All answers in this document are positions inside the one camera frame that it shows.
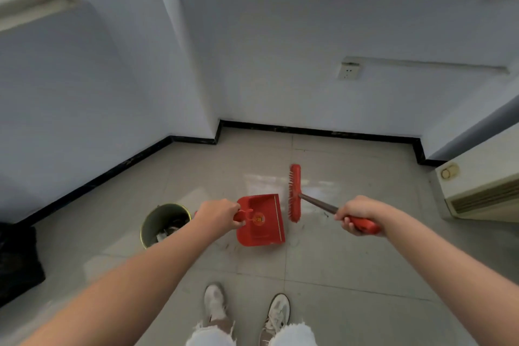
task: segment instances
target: shoe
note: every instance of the shoe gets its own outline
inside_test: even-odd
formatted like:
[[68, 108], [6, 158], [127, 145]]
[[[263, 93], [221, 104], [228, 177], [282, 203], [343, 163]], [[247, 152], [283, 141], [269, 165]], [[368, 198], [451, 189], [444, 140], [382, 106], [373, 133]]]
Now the shoe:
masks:
[[212, 283], [207, 286], [204, 293], [204, 306], [209, 322], [227, 318], [224, 290], [220, 284]]
[[259, 334], [259, 346], [268, 344], [289, 323], [290, 301], [285, 294], [277, 294], [270, 303], [267, 320]]

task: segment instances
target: floor standing air conditioner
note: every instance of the floor standing air conditioner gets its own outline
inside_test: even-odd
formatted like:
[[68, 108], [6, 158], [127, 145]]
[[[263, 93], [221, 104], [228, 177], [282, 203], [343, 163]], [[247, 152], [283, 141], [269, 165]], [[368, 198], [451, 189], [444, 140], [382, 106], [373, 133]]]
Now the floor standing air conditioner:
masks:
[[519, 222], [519, 124], [436, 169], [451, 215]]

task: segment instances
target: wall socket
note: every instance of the wall socket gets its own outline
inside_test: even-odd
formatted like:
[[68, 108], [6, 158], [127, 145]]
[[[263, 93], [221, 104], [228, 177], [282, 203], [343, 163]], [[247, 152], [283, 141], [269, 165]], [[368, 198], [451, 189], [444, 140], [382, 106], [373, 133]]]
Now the wall socket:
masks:
[[342, 63], [339, 70], [338, 80], [356, 80], [359, 75], [361, 65], [359, 63]]

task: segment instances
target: trash bag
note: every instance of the trash bag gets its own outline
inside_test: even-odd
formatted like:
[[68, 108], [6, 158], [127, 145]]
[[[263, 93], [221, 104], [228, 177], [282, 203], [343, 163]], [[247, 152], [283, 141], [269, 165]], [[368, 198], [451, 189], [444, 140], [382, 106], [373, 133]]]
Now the trash bag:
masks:
[[0, 223], [0, 307], [44, 280], [35, 228]]

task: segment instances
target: dustpan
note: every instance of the dustpan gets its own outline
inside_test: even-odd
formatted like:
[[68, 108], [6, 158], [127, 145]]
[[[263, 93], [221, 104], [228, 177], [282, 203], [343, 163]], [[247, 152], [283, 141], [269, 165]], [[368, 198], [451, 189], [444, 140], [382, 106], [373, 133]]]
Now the dustpan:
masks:
[[234, 216], [234, 220], [245, 221], [245, 225], [236, 230], [240, 244], [262, 246], [285, 242], [278, 194], [242, 197], [238, 204], [241, 209]]

